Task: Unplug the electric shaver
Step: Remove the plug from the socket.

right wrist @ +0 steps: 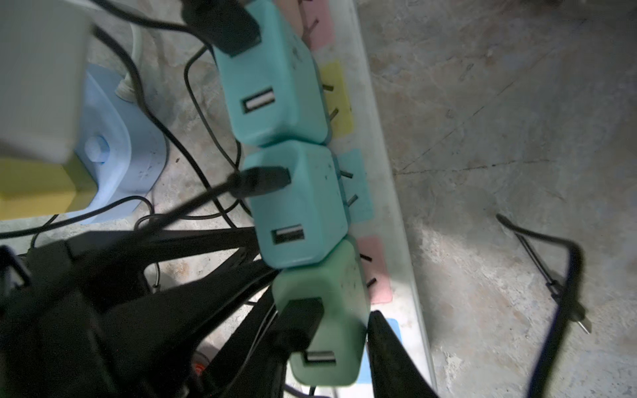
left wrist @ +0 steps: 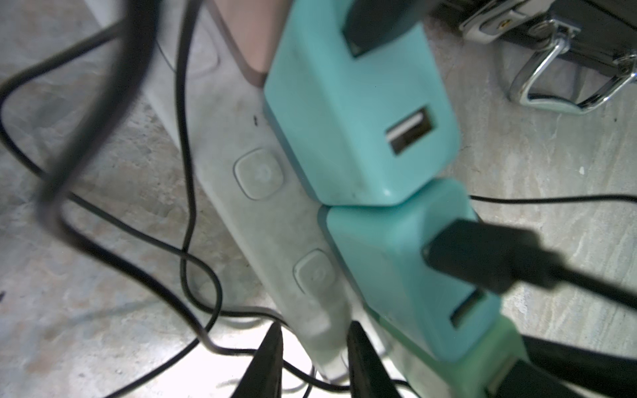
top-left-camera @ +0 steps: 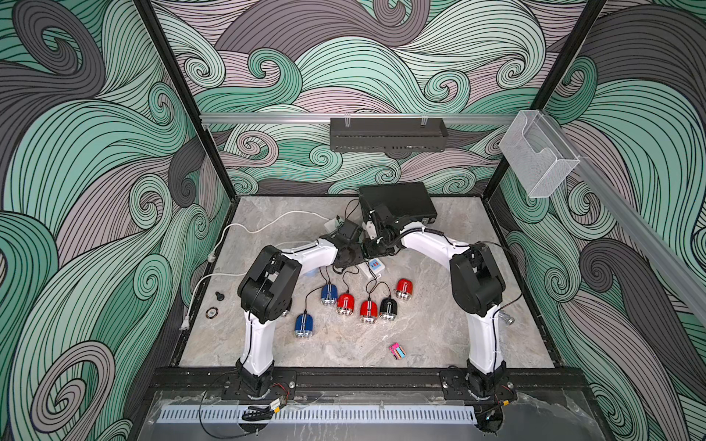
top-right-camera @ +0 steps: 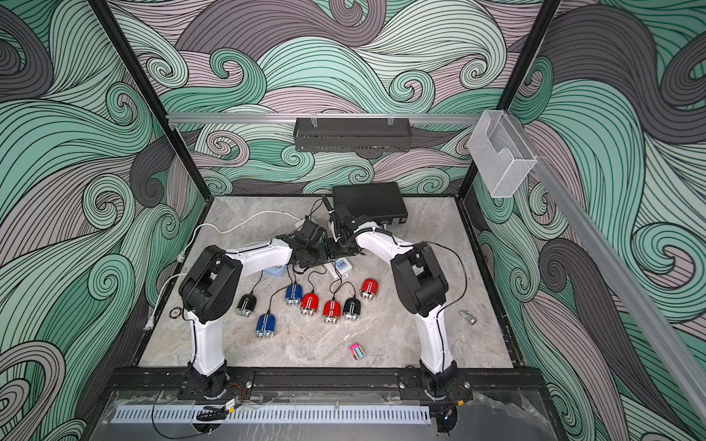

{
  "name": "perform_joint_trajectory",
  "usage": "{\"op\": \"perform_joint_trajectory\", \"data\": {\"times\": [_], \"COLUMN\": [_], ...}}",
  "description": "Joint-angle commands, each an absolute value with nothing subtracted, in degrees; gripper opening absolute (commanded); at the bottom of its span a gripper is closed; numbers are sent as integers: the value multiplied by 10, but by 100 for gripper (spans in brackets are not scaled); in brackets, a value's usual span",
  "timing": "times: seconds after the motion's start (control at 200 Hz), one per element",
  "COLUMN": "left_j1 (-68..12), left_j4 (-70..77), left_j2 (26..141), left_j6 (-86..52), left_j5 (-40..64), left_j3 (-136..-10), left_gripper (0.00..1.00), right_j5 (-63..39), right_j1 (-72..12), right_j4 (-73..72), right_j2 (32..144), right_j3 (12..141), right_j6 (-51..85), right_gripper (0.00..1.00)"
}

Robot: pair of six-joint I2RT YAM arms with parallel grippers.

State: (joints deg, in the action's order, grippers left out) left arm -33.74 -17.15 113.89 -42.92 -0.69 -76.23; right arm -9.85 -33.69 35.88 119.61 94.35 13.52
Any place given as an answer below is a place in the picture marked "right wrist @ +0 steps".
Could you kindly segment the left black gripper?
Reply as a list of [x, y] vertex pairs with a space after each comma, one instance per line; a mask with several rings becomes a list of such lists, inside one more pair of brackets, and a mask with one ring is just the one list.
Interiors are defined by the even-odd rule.
[[[198, 345], [275, 271], [257, 259], [250, 228], [88, 232], [33, 250], [1, 249], [1, 394], [4, 397], [205, 396]], [[210, 274], [155, 293], [154, 264], [230, 250]]]

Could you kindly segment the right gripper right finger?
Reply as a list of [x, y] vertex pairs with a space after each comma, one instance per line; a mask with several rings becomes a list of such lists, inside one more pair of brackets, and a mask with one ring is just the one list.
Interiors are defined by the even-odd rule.
[[376, 398], [437, 398], [380, 311], [370, 313], [367, 349]]

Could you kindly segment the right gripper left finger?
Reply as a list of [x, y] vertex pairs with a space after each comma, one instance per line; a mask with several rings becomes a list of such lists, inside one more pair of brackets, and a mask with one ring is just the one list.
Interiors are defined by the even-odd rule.
[[270, 290], [201, 375], [203, 397], [282, 397], [287, 362], [299, 351], [299, 301], [271, 316]]

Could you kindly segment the green charger adapter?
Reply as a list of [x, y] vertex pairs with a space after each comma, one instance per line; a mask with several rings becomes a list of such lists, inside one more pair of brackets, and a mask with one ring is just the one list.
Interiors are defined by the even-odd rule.
[[282, 270], [272, 285], [275, 306], [320, 299], [321, 319], [309, 348], [290, 356], [297, 381], [307, 386], [350, 386], [361, 368], [370, 298], [356, 240], [347, 235], [318, 264]]

